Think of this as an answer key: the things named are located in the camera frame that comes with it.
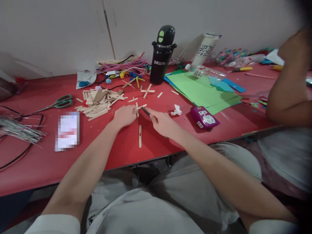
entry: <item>red table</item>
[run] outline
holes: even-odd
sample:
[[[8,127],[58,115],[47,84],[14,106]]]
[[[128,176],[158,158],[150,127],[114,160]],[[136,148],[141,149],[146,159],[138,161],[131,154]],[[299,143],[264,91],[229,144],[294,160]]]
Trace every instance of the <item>red table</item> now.
[[[252,73],[273,77],[277,77],[279,74],[271,70],[269,66],[261,65],[254,66]],[[260,95],[268,95],[275,82],[275,80],[246,76],[244,72],[229,73],[227,77],[246,88],[247,91],[241,95],[248,98],[258,98]],[[97,81],[103,78],[102,75],[98,75]],[[74,107],[81,105],[75,99],[83,99],[82,90],[89,90],[95,87],[95,84],[93,84],[85,89],[76,90],[76,79],[77,75],[66,75],[33,80],[21,95],[15,95],[0,103],[0,105],[7,106],[26,115],[52,104],[63,95],[71,94],[74,97],[74,105],[72,107],[66,109],[52,108],[42,112],[45,116],[43,122],[45,127],[42,127],[41,130],[46,132],[47,136],[38,146],[33,145],[29,152],[14,164],[0,171],[0,196],[60,182],[80,154],[98,136],[106,124],[113,119],[115,110],[122,105],[135,104],[135,102],[127,102],[133,97],[139,98],[137,100],[139,106],[147,104],[148,107],[162,112],[172,111],[174,104],[181,105],[182,115],[173,117],[174,120],[182,128],[206,144],[241,137],[243,134],[252,131],[275,126],[274,123],[266,119],[265,109],[254,109],[242,103],[217,113],[215,117],[221,124],[211,132],[206,132],[200,130],[195,121],[190,117],[189,111],[193,107],[193,104],[182,95],[172,93],[171,86],[166,82],[159,86],[153,85],[151,89],[156,90],[156,92],[154,94],[148,94],[145,99],[143,99],[144,93],[141,93],[138,88],[133,89],[127,86],[124,89],[124,96],[128,97],[128,99],[117,101],[109,113],[92,121],[88,121],[88,118],[81,113],[80,144],[77,148],[66,152],[55,152],[55,134],[58,117],[65,111],[75,111]],[[110,85],[106,83],[102,84],[105,88],[111,88],[124,84],[124,82],[116,79]],[[149,80],[143,82],[144,89],[147,89],[148,85]],[[157,98],[160,92],[163,92],[163,95]],[[138,147],[138,129],[140,124],[142,125],[142,148]],[[7,137],[0,141],[0,147],[0,165],[4,165],[18,156],[27,147],[27,143],[14,137]],[[132,125],[120,131],[112,147],[105,169],[109,170],[136,164],[182,150],[170,139],[159,135],[153,129],[147,115],[141,112],[140,117]]]

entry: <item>pile of popsicle sticks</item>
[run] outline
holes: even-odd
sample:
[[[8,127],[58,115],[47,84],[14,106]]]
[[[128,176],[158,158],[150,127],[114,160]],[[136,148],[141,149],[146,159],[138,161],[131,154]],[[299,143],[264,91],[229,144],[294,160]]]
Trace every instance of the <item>pile of popsicle sticks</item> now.
[[[83,112],[89,121],[108,113],[110,107],[118,100],[125,100],[128,97],[124,97],[122,94],[123,90],[118,92],[110,91],[107,89],[96,91],[94,89],[84,90],[83,97],[86,100],[85,105],[77,106],[77,111]]]

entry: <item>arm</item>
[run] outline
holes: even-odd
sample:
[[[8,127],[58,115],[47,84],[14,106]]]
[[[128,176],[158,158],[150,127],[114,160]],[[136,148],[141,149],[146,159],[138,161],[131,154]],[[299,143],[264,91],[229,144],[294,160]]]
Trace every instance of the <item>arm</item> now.
[[[295,217],[286,207],[255,178],[180,128],[168,114],[149,108],[148,111],[152,114],[151,120],[156,131],[180,144],[199,165],[222,197],[239,212],[246,214],[244,217],[248,217],[248,221],[279,219],[295,222]]]
[[[123,106],[115,112],[114,119],[66,173],[42,214],[72,215],[81,221],[85,204],[103,174],[118,132],[136,119],[135,108]]]
[[[279,56],[285,66],[270,91],[267,117],[286,126],[312,127],[312,101],[305,83],[311,64],[307,32],[291,36],[279,49]]]

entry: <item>white wall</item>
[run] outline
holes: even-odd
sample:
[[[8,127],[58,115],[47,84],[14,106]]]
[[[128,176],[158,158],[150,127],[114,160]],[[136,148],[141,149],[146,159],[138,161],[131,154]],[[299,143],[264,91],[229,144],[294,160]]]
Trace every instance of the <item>white wall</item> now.
[[[174,56],[188,48],[192,59],[202,34],[222,34],[215,51],[245,47],[256,52],[279,47],[300,28],[290,0],[104,0],[117,59],[125,54],[152,60],[152,41],[161,26],[176,29]]]
[[[102,0],[0,0],[0,70],[34,79],[113,58]]]

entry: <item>black water bottle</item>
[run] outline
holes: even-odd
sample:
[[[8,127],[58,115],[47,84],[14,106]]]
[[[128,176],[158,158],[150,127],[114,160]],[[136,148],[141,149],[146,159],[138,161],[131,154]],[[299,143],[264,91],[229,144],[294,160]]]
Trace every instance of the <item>black water bottle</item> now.
[[[162,26],[158,32],[157,42],[153,42],[154,54],[152,68],[150,73],[150,82],[160,85],[165,77],[169,59],[176,44],[173,44],[175,38],[175,28],[171,25]]]

